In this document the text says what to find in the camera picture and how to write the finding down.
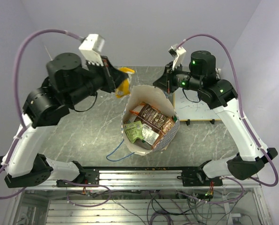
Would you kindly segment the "yellow snack bar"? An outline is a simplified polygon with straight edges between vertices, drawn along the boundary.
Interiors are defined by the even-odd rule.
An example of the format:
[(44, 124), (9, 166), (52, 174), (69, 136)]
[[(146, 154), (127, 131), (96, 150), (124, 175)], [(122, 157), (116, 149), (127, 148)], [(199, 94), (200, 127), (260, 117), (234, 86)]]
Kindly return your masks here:
[(128, 67), (121, 67), (119, 68), (119, 70), (128, 75), (127, 78), (119, 85), (115, 92), (115, 96), (117, 98), (122, 98), (126, 95), (129, 95), (131, 92), (131, 80), (132, 76), (135, 74), (135, 71)]

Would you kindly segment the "checkered paper bag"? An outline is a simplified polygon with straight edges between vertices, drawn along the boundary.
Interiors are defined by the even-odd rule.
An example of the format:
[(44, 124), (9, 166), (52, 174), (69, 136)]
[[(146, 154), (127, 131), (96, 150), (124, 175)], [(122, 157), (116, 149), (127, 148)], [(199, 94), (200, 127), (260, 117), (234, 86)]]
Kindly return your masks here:
[[(145, 156), (165, 150), (180, 127), (180, 119), (167, 94), (149, 85), (134, 86), (121, 120), (121, 143), (106, 156), (118, 162), (132, 155)], [(130, 153), (120, 159), (110, 159), (125, 144)]]

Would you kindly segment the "green snack packet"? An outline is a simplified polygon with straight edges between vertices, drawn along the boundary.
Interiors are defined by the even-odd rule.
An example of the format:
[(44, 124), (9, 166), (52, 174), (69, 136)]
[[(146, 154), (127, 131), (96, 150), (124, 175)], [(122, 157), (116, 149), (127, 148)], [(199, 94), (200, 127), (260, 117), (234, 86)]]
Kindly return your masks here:
[(141, 121), (126, 123), (123, 128), (131, 143), (134, 143), (137, 139), (143, 140), (143, 125)]

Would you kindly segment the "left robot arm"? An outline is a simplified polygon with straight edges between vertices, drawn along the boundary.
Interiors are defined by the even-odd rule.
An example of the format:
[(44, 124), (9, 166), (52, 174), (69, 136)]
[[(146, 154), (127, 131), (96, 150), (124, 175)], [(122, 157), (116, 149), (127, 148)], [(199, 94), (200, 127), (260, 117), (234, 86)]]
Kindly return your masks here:
[(0, 157), (0, 169), (7, 174), (9, 188), (34, 187), (55, 180), (59, 187), (95, 183), (97, 176), (77, 161), (60, 162), (39, 153), (50, 130), (74, 110), (75, 105), (98, 91), (122, 93), (129, 85), (129, 74), (116, 69), (106, 56), (100, 66), (88, 63), (82, 67), (81, 58), (74, 53), (59, 54), (46, 65), (48, 77), (40, 88), (32, 91), (23, 105), (23, 121), (16, 147)]

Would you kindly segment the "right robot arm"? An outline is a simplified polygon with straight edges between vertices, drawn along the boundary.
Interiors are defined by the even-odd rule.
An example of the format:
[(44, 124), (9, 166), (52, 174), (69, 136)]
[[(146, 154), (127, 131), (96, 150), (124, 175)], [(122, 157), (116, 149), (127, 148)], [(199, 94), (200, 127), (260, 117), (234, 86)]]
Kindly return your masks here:
[(235, 156), (202, 164), (202, 170), (196, 173), (197, 182), (204, 186), (212, 178), (228, 175), (239, 180), (252, 178), (278, 152), (257, 137), (240, 108), (239, 95), (232, 84), (217, 77), (215, 56), (208, 51), (193, 52), (187, 72), (182, 69), (186, 50), (171, 48), (169, 53), (174, 60), (166, 64), (162, 76), (153, 82), (153, 86), (168, 94), (179, 88), (195, 91), (198, 99), (206, 103), (224, 123), (239, 151)]

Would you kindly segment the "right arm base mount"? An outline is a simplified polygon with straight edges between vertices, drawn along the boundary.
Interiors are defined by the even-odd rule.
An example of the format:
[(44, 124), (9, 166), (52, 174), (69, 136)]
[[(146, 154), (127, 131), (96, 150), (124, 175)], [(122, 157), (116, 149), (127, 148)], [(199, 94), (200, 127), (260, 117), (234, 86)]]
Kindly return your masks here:
[(202, 170), (183, 170), (177, 179), (182, 181), (184, 187), (222, 186), (223, 181), (219, 177), (208, 178)]

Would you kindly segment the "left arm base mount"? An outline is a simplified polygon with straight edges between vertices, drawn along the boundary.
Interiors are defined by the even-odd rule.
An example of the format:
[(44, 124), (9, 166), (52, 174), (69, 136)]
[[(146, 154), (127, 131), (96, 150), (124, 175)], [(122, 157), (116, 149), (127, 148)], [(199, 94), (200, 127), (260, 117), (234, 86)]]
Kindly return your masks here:
[[(98, 184), (99, 182), (99, 171), (95, 168), (84, 167), (80, 174), (72, 181), (76, 184)], [(58, 188), (70, 188), (75, 185), (68, 183), (64, 180), (56, 181), (56, 187)]]

